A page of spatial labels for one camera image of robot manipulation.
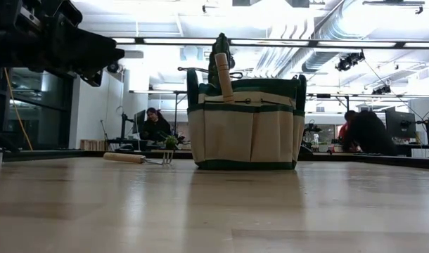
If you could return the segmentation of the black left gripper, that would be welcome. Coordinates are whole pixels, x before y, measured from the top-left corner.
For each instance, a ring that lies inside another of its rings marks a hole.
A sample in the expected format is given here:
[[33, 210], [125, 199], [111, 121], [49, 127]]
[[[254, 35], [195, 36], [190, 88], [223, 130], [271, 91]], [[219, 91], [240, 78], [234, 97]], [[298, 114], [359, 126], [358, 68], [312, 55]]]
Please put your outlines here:
[[[103, 69], [125, 55], [114, 39], [76, 28], [82, 13], [71, 0], [0, 0], [0, 68], [60, 68], [93, 87]], [[62, 26], [71, 26], [63, 32]], [[53, 50], [63, 38], [59, 58]]]

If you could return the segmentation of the green handled pruning shears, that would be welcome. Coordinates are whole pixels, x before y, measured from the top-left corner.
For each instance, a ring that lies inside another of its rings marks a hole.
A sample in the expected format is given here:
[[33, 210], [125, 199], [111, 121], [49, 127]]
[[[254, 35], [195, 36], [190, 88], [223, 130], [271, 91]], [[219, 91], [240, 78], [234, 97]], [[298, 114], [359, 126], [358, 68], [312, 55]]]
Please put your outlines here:
[[300, 85], [297, 88], [296, 94], [296, 109], [299, 111], [305, 111], [307, 78], [303, 74], [299, 74], [298, 76], [294, 76], [293, 78], [300, 81]]
[[198, 103], [198, 72], [208, 73], [208, 70], [199, 67], [178, 67], [178, 71], [186, 71], [186, 92], [188, 98], [188, 106], [191, 107]]

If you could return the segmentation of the hand rake wooden handle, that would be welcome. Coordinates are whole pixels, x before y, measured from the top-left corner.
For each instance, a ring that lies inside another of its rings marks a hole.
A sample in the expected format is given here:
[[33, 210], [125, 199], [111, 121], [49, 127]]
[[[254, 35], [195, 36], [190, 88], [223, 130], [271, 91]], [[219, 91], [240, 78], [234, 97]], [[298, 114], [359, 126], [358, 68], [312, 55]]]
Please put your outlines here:
[[135, 155], [135, 154], [127, 154], [127, 153], [109, 153], [106, 152], [103, 154], [103, 159], [108, 161], [115, 162], [129, 162], [136, 164], [158, 164], [158, 165], [166, 165], [171, 164], [174, 151], [173, 150], [160, 150], [159, 153], [162, 153], [162, 160], [155, 161], [150, 158], [147, 158], [145, 155]]

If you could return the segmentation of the wide trowel wooden handle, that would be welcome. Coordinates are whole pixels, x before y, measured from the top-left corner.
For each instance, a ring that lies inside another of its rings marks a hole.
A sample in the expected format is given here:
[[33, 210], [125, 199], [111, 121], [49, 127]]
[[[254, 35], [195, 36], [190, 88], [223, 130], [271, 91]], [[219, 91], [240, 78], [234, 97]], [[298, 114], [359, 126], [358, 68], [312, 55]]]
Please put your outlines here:
[[225, 103], [234, 104], [233, 89], [229, 75], [229, 62], [225, 53], [217, 53], [215, 55], [217, 65], [219, 85], [222, 90], [222, 97]]

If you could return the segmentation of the beige green gardening bag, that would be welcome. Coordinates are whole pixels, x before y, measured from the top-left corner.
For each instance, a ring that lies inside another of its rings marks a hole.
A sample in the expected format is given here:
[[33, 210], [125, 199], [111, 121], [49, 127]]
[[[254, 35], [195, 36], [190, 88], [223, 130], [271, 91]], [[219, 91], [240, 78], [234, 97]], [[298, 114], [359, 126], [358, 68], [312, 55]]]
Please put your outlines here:
[[221, 88], [199, 84], [198, 103], [188, 106], [191, 151], [196, 163], [298, 160], [305, 111], [296, 109], [297, 79], [239, 79], [234, 104]]

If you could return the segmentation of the long ceiling light bar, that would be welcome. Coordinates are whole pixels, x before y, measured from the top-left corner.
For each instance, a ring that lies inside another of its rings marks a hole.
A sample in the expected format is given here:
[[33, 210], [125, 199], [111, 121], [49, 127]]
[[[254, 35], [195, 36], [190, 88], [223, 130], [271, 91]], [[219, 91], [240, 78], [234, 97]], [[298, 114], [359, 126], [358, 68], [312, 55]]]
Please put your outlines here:
[[[147, 46], [211, 46], [216, 38], [189, 37], [114, 37], [119, 45]], [[429, 41], [381, 41], [381, 40], [315, 40], [315, 39], [227, 39], [231, 46], [240, 47], [295, 47], [341, 49], [394, 49], [429, 50]]]

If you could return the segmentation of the black computer monitor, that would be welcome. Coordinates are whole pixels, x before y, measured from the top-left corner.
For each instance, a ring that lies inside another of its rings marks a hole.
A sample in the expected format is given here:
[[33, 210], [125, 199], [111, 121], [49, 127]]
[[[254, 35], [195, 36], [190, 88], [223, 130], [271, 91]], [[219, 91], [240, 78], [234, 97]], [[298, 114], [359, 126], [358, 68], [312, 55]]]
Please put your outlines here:
[[146, 121], [146, 110], [142, 110], [133, 116], [133, 134], [140, 134], [143, 131], [143, 126]]
[[393, 138], [416, 137], [415, 114], [408, 112], [397, 112], [395, 110], [386, 110], [385, 124], [388, 133]]

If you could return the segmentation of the dark glass partition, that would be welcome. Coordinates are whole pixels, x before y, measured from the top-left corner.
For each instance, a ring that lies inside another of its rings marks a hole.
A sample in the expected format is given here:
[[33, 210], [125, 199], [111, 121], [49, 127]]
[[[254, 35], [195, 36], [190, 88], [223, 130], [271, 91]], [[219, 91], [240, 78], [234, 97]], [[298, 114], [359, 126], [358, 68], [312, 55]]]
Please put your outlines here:
[[0, 133], [21, 150], [67, 148], [75, 78], [0, 68]]

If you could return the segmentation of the wooden crate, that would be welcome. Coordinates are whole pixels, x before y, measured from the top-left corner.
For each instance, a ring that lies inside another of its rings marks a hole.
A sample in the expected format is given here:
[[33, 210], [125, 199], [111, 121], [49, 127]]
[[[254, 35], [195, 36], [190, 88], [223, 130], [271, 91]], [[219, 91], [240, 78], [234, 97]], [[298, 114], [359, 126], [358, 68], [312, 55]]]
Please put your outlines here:
[[104, 140], [82, 139], [79, 148], [85, 151], [106, 151], [107, 145]]

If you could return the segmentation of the small green plant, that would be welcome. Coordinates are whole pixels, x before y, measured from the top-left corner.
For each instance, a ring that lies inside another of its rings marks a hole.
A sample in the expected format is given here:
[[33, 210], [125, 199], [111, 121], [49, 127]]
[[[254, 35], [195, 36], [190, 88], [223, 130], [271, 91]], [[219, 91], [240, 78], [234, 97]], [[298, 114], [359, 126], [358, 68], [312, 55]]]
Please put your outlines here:
[[169, 135], [165, 138], [164, 144], [166, 150], [176, 150], [178, 146], [179, 140], [173, 136]]

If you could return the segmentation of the black track light cluster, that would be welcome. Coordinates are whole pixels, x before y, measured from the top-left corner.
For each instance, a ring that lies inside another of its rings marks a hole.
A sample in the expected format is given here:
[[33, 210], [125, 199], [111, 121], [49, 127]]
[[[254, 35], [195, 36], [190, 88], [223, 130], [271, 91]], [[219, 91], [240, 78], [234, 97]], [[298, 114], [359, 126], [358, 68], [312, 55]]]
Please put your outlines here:
[[340, 57], [339, 62], [335, 65], [335, 69], [339, 72], [348, 71], [351, 67], [354, 67], [359, 62], [365, 59], [364, 52], [349, 53], [346, 56]]

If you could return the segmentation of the black metal rack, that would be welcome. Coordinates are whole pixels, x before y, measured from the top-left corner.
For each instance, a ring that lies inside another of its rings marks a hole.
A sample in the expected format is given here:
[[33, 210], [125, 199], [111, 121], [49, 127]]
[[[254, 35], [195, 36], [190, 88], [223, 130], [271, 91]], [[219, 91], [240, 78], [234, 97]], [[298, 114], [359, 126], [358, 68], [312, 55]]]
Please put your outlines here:
[[309, 94], [305, 102], [305, 134], [303, 141], [316, 152], [326, 152], [336, 142], [346, 120], [344, 114], [352, 110], [348, 96]]

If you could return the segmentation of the black office desk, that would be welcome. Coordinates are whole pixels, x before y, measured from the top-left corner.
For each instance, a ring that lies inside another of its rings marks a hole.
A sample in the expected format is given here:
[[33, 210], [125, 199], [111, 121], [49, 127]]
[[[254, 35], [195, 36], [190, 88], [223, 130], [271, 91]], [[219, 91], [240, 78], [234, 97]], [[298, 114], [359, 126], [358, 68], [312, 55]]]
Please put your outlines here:
[[411, 157], [412, 150], [415, 149], [429, 150], [429, 145], [420, 143], [396, 144], [395, 147], [398, 155], [404, 155], [406, 157]]

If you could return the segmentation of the black aluminium table frame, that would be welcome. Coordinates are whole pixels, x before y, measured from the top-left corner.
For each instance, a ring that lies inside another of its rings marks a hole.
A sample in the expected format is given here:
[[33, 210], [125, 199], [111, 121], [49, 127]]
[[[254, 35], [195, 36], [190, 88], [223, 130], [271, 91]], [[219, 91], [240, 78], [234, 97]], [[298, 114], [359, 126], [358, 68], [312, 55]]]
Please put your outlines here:
[[[2, 160], [19, 162], [28, 160], [52, 160], [76, 157], [102, 157], [103, 151], [83, 150], [40, 150], [21, 151], [6, 135], [0, 133], [0, 154]], [[226, 160], [210, 160], [199, 162], [197, 166], [204, 170], [290, 170], [295, 169], [301, 162], [362, 162], [368, 164], [384, 164], [390, 166], [412, 167], [429, 169], [429, 159], [413, 157], [388, 157], [380, 155], [363, 154], [335, 154], [335, 155], [299, 155], [298, 161], [288, 162], [232, 162]]]

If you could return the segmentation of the silver ventilation duct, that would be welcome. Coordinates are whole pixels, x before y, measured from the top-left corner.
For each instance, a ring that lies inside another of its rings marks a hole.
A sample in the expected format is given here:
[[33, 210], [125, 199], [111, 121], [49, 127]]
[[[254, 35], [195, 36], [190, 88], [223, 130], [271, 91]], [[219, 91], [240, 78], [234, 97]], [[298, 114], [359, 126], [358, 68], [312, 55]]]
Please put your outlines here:
[[[321, 24], [315, 29], [313, 39], [317, 40], [339, 40], [342, 38], [342, 29], [340, 21], [342, 20], [342, 8], [345, 0], [340, 0], [339, 4], [321, 21]], [[335, 53], [331, 51], [317, 51], [311, 48], [307, 52], [308, 58], [302, 64], [302, 71], [314, 73], [331, 60]]]

